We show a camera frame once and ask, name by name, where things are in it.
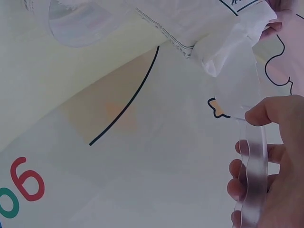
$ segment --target finger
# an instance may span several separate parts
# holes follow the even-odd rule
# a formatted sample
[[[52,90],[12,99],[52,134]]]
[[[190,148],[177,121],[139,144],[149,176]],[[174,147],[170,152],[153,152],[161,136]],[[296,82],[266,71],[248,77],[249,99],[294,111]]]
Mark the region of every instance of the finger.
[[[227,185],[227,192],[232,199],[235,201],[240,201],[246,194],[246,189],[237,178],[234,178],[229,181]]]
[[[241,227],[241,211],[237,210],[231,214],[231,221],[233,223],[233,228]]]
[[[303,102],[303,98],[296,95],[268,97],[248,111],[245,118],[254,126],[263,126],[272,122],[279,124],[294,104],[299,102]]]
[[[272,145],[267,146],[268,150],[268,161],[275,164],[280,164],[282,157],[285,153],[284,145]]]
[[[267,192],[271,190],[272,184],[275,182],[278,174],[273,174],[268,176],[268,181],[267,181]]]
[[[242,139],[240,141],[238,141],[235,145],[235,149],[236,151],[241,154],[241,150],[242,150],[242,154],[248,156],[248,143],[247,140]]]
[[[238,178],[239,172],[241,170],[242,161],[239,159],[233,160],[229,165],[229,171],[233,178]]]

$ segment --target black curved line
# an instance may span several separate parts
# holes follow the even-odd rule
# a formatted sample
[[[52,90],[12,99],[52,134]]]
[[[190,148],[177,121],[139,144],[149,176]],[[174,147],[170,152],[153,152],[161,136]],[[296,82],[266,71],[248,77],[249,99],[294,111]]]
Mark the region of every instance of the black curved line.
[[[269,79],[269,81],[271,81],[272,84],[274,84],[274,85],[276,85],[276,86],[285,86],[285,85],[287,85],[289,82],[291,82],[291,81],[290,81],[290,77],[289,77],[288,81],[287,81],[285,84],[280,85],[280,84],[275,83],[273,80],[271,80],[270,76],[269,76],[268,73],[267,73],[267,66],[268,66],[268,64],[270,63],[270,61],[273,60],[274,58],[277,58],[277,57],[282,56],[282,55],[284,54],[284,52],[285,52],[285,49],[286,49],[285,44],[284,44],[284,42],[281,40],[281,38],[279,37],[279,35],[277,35],[277,37],[278,37],[278,39],[280,40],[280,42],[282,43],[282,45],[283,45],[283,51],[282,51],[280,54],[271,57],[271,58],[266,62],[264,71],[265,71],[265,74],[266,74],[267,78]]]
[[[302,17],[301,15],[299,15],[299,14],[296,14],[296,15],[304,20],[304,17]],[[267,65],[269,64],[269,62],[270,62],[272,59],[276,58],[276,57],[282,56],[282,55],[284,54],[284,52],[285,52],[285,48],[286,48],[285,43],[281,40],[281,38],[279,37],[279,35],[277,35],[277,37],[278,37],[278,39],[280,40],[280,42],[282,43],[282,45],[283,45],[283,51],[282,51],[281,54],[271,57],[271,58],[266,62],[264,71],[265,71],[265,74],[266,74],[267,78],[269,79],[269,81],[270,81],[272,84],[274,84],[275,86],[285,86],[285,85],[287,85],[288,83],[291,83],[291,86],[290,86],[290,95],[292,95],[292,94],[293,94],[292,90],[293,90],[294,82],[290,80],[290,79],[291,79],[290,77],[288,78],[288,81],[287,81],[285,84],[279,85],[279,84],[277,84],[277,83],[274,83],[274,82],[270,79],[270,77],[269,77],[269,75],[268,75],[268,73],[267,73]]]
[[[155,63],[155,60],[157,58],[157,55],[158,55],[158,52],[159,52],[159,49],[160,49],[160,46],[157,47],[157,50],[156,50],[156,53],[155,53],[155,56],[154,56],[154,59],[151,63],[151,66],[145,76],[145,78],[143,79],[141,85],[138,87],[137,91],[135,92],[135,94],[133,95],[133,97],[131,98],[131,100],[129,101],[129,103],[126,105],[126,107],[119,113],[119,115],[110,123],[110,125],[104,129],[103,132],[101,132],[95,139],[93,139],[93,141],[91,141],[89,143],[90,146],[92,146],[95,142],[97,142],[101,137],[104,136],[105,133],[107,133],[107,131],[109,131],[111,129],[111,127],[113,127],[113,125],[119,120],[120,117],[122,117],[122,115],[124,114],[124,112],[128,109],[128,107],[132,104],[132,102],[134,101],[134,99],[137,97],[137,95],[139,94],[140,90],[142,89],[143,85],[145,84],[153,66],[154,66],[154,63]]]
[[[294,87],[294,82],[293,81],[290,81],[289,82],[291,83],[291,86],[290,86],[290,95],[293,94],[293,87]]]
[[[302,17],[301,15],[299,15],[299,14],[296,14],[296,15],[304,20],[304,17]]]
[[[225,117],[225,118],[227,118],[227,119],[229,119],[229,118],[231,118],[231,116],[228,116],[228,115],[225,115],[225,114],[221,114],[221,115],[216,115],[216,109],[211,105],[211,101],[215,101],[216,100],[216,98],[214,97],[214,98],[210,98],[209,100],[208,100],[208,105],[209,105],[209,107],[213,110],[213,116],[215,117],[215,118],[217,118],[217,119],[219,119],[219,118],[221,118],[221,117]]]

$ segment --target white paper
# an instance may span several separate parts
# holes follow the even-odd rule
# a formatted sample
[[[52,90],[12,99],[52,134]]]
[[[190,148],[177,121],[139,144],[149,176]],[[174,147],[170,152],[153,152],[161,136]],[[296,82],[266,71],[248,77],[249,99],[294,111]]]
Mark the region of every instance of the white paper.
[[[235,49],[240,49],[244,41],[253,47],[259,41],[265,26],[275,18],[275,12],[265,1],[244,9],[238,17],[230,21],[223,21],[217,31],[196,43],[193,50],[194,61],[211,76],[218,76]],[[251,55],[252,50],[248,53],[246,48],[246,51],[239,54]],[[238,67],[240,67],[239,63],[235,61],[234,68]]]

